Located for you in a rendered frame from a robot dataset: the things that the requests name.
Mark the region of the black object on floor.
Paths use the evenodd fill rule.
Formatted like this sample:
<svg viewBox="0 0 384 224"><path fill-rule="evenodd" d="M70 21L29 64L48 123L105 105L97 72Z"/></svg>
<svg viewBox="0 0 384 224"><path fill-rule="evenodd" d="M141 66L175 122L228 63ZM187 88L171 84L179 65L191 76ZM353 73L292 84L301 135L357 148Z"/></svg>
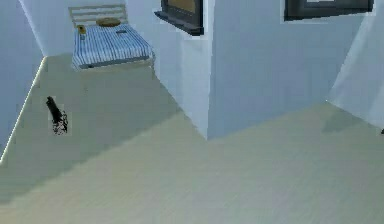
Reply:
<svg viewBox="0 0 384 224"><path fill-rule="evenodd" d="M68 119L67 114L61 111L51 97L47 97L46 105L51 113L52 117L52 130L56 135L62 135L68 132Z"/></svg>

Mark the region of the white bed with striped cover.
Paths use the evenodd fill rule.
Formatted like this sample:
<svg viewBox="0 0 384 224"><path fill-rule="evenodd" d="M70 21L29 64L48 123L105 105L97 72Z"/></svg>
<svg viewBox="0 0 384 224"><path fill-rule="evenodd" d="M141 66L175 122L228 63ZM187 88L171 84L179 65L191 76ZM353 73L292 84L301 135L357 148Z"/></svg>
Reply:
<svg viewBox="0 0 384 224"><path fill-rule="evenodd" d="M74 26L72 67L78 71L96 70L113 65L147 64L154 69L152 46L129 24L124 4L72 6L68 8ZM121 21L115 27L100 27L96 21L113 17ZM84 25L86 34L77 26Z"/></svg>

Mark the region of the black framed window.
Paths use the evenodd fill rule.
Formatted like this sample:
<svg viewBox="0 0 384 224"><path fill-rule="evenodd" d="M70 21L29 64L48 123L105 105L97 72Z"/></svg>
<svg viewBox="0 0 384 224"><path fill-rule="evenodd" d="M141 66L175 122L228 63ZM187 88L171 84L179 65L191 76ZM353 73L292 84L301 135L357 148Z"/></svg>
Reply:
<svg viewBox="0 0 384 224"><path fill-rule="evenodd" d="M203 0L161 0L161 10L154 14L191 36L204 34Z"/></svg>

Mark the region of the dark framed window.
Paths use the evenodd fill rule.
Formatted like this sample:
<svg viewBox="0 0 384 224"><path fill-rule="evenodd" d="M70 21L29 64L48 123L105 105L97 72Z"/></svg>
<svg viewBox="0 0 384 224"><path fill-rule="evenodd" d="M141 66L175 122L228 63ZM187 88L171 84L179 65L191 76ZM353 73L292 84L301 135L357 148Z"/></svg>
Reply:
<svg viewBox="0 0 384 224"><path fill-rule="evenodd" d="M374 0L285 0L284 20L330 17L371 12Z"/></svg>

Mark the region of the tan round pillow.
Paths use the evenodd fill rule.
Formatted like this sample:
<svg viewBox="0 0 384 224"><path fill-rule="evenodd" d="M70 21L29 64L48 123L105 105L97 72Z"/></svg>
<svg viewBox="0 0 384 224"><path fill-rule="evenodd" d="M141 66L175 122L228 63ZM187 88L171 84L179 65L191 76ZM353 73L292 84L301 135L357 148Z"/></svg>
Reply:
<svg viewBox="0 0 384 224"><path fill-rule="evenodd" d="M100 27L115 27L120 25L121 21L117 18L107 17L98 19L96 24Z"/></svg>

